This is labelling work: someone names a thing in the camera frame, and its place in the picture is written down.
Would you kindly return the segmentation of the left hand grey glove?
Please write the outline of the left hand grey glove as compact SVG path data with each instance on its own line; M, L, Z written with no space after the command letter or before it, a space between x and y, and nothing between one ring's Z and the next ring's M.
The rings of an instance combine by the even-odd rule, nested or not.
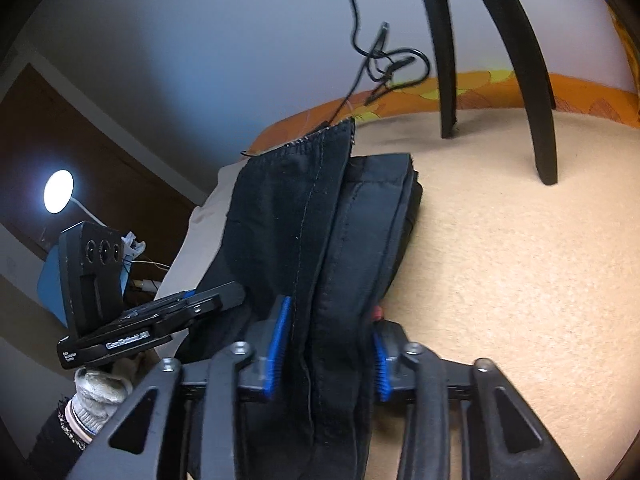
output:
M90 443L134 391L140 356L116 361L109 372L78 368L74 376L75 393L64 408L70 430Z

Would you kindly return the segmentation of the left forearm dark sleeve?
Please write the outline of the left forearm dark sleeve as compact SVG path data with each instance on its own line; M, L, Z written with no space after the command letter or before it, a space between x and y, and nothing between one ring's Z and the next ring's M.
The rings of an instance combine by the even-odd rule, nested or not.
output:
M38 432L27 463L38 479L65 479L93 438L76 415L72 399L64 398Z

